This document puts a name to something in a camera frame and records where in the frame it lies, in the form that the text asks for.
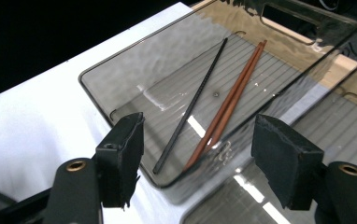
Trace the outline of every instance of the white table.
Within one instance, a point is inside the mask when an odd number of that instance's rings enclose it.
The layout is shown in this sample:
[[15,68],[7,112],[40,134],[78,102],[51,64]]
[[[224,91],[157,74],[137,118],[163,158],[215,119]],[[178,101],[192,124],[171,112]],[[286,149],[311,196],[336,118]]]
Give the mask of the white table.
[[[55,171],[63,162],[90,158],[110,127],[79,85],[79,74],[191,11],[177,3],[1,93],[0,191],[21,201],[50,188]],[[191,200],[181,206],[169,204],[143,176],[131,200],[132,206],[125,212],[119,208],[104,209],[104,220],[179,223],[190,204]]]

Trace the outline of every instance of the white surface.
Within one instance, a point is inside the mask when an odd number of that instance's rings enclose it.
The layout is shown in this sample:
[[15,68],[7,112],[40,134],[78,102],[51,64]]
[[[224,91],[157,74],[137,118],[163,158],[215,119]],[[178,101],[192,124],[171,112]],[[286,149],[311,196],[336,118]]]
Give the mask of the white surface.
[[[79,74],[106,57],[191,12],[181,3],[73,59],[0,94],[0,191],[20,201],[51,186],[57,167],[90,158],[109,126],[78,82]],[[140,178],[131,207],[105,209],[105,223],[177,223],[159,192]]]

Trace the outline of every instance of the brown chopstick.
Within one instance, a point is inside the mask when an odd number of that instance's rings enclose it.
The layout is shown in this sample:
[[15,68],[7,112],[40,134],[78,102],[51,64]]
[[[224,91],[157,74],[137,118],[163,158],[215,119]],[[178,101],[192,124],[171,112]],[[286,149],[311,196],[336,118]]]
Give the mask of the brown chopstick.
[[[236,102],[238,101],[238,98],[240,98],[242,91],[245,89],[246,84],[250,79],[250,76],[251,76],[252,70],[255,67],[255,64],[257,64],[258,59],[260,58],[260,55],[263,52],[265,44],[266,44],[266,40],[263,43],[259,43],[257,48],[255,49],[255,51],[249,58],[246,66],[243,68],[239,78],[236,80],[235,85],[232,87],[232,89],[228,93],[228,95],[225,98],[224,102],[222,103],[219,111],[217,112],[216,116],[214,117],[214,119],[211,121],[209,127],[207,128],[205,136],[201,139],[201,141],[199,142],[195,151],[193,152],[192,156],[188,160],[187,164],[184,166],[184,169],[183,169],[184,171],[187,170],[190,166],[192,166],[199,159],[199,157],[202,155],[202,153],[204,152],[205,146],[207,145],[207,142],[210,140],[211,135],[216,130],[216,126],[221,122],[221,118],[223,118],[226,121],[225,121],[225,124],[221,125],[222,130],[220,131],[220,129],[219,129],[219,135],[221,135],[223,128],[226,125],[226,122],[228,122],[227,120],[232,115],[232,112],[235,109],[236,104],[231,105],[231,101],[233,100],[234,97],[235,97],[235,99],[237,98]],[[225,115],[225,111],[227,110],[228,107],[233,108],[229,116]],[[209,144],[209,147],[207,147],[207,148],[210,149],[213,145],[214,144]]]

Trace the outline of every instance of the chopsticks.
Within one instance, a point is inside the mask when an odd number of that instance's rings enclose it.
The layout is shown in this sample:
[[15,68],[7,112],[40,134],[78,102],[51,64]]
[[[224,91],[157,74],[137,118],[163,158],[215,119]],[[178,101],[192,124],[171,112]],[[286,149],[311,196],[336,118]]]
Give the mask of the chopsticks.
[[228,93],[219,111],[207,128],[205,136],[201,139],[187,164],[184,166],[184,171],[192,166],[203,153],[211,150],[211,148],[219,141],[221,134],[229,121],[229,118],[231,118],[231,115],[234,112],[236,104],[239,101],[243,90],[245,90],[246,85],[250,80],[255,65],[258,63],[258,60],[263,53],[265,44],[266,40],[264,42],[260,42],[249,58],[248,63],[243,68],[239,78],[236,80],[233,88]]
[[159,160],[156,162],[154,168],[152,169],[152,171],[156,175],[159,174],[162,167],[164,166],[164,163],[166,162],[167,157],[169,156],[170,152],[172,151],[172,148],[175,145],[175,143],[179,137],[179,134],[181,133],[181,130],[184,127],[185,122],[190,117],[191,112],[193,111],[193,108],[196,104],[196,101],[198,100],[200,94],[202,93],[203,88],[206,86],[208,78],[210,77],[211,73],[213,72],[214,66],[216,65],[217,61],[219,60],[222,50],[224,49],[227,41],[228,41],[228,38],[224,38],[224,40],[220,46],[219,52],[217,52],[217,55],[214,58],[213,63],[211,64],[210,68],[208,69],[207,74],[204,77],[204,80],[202,81],[201,85],[199,86],[198,91],[196,92],[195,96],[193,97],[190,104],[188,105],[187,110],[185,111],[184,115],[181,118],[181,121],[178,124],[178,127],[173,132],[172,137],[170,138],[169,142],[167,143],[166,147],[164,148],[164,151],[162,152],[161,157],[159,158]]

